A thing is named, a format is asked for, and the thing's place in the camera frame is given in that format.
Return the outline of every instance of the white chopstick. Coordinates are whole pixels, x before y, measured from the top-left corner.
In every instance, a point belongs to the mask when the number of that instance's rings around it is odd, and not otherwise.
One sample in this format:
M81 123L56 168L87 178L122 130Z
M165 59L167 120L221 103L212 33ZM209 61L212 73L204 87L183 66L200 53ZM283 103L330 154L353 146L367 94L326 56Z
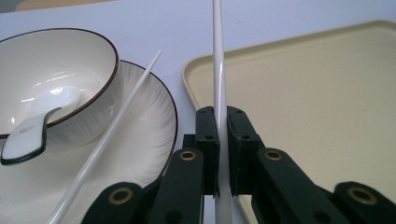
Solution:
M214 90L215 118L220 140L219 191L215 198L216 223L231 224L232 197L230 189L230 169L228 161L227 136L227 97L224 71L224 49L222 39L221 1L213 0L213 51L214 51Z
M148 68L146 69L144 74L142 75L142 77L139 79L139 81L134 86L134 89L128 96L125 104L120 109L120 112L113 119L111 124L108 126L106 132L103 134L99 143L96 145L96 148L93 150L90 157L85 161L84 165L82 166L82 168L79 170L78 174L76 175L73 183L67 189L66 193L64 194L62 199L58 202L58 205L55 207L55 209L53 210L52 214L50 215L50 217L47 221L48 224L60 223L62 221L62 219L64 218L64 215L66 214L70 205L73 203L76 196L78 195L78 192L82 187L82 184L85 182L85 179L90 175L91 171L93 170L93 167L95 166L95 164L101 157L102 153L106 149L108 142L110 141L112 135L117 130L117 128L120 125L120 122L127 114L126 111L129 109L129 106L131 105L132 100L136 97L136 95L139 92L140 88L142 87L143 83L149 76L149 73L150 73L152 67L157 62L161 53L162 53L161 50L158 51L157 55L154 57L154 59L152 60L152 62L150 63L150 65L148 66Z

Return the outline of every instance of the white table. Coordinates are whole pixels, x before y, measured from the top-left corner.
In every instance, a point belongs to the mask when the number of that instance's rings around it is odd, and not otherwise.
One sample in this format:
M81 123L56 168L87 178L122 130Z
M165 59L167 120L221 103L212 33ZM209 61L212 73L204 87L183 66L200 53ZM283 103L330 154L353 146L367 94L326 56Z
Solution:
M367 21L396 21L393 0L223 1L224 48L271 42ZM143 66L158 51L153 69L169 88L179 118L176 149L194 133L195 109L181 79L184 65L212 53L212 2L118 0L76 7L0 14L0 39L38 29L75 27L106 36L120 58ZM235 223L243 219L235 216ZM214 203L205 197L205 223L214 223Z

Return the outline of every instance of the white bowl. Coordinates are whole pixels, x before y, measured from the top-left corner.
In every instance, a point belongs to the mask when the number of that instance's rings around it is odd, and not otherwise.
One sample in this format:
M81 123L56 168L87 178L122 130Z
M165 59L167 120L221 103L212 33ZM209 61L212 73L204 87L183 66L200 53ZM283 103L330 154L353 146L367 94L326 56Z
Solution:
M123 102L143 73L136 64L120 63ZM151 75L127 112L62 223L80 223L110 185L125 181L145 187L163 173L177 140L177 109L171 93ZM0 166L0 223L46 223L100 137L76 150Z
M113 44L86 30L40 30L1 41L0 148L28 116L32 100L59 86L75 86L82 94L73 112L49 119L47 149L92 140L120 108L119 63Z

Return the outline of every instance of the metal ring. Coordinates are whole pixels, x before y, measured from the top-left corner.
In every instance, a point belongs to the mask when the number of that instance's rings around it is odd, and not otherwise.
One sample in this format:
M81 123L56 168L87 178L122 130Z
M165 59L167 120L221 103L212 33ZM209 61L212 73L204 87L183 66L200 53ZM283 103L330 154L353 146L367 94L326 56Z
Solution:
M197 157L197 154L193 151L183 151L178 156L183 160L183 161L192 161Z
M359 203L364 203L368 205L373 205L377 203L376 197L366 189L351 187L347 190L347 193L352 199Z
M123 197L121 199L116 198L116 194L122 193L122 192L126 193L125 197ZM128 202L132 198L132 196L133 196L132 190L123 187L123 188L113 190L113 192L111 192L110 196L108 196L108 201L112 204L120 205L120 204Z
M271 161L280 161L282 160L282 154L276 151L266 151L264 156Z

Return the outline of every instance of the ceramic spoon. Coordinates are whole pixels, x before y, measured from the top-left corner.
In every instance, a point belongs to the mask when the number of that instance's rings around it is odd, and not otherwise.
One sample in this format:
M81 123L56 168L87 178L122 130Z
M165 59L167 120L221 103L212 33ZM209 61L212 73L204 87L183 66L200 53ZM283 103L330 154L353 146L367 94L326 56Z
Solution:
M8 136L2 150L1 163L15 164L40 155L46 149L47 122L50 116L59 109L62 110L54 115L55 119L72 112L80 96L80 90L72 86L39 94L29 107L31 117L23 120Z

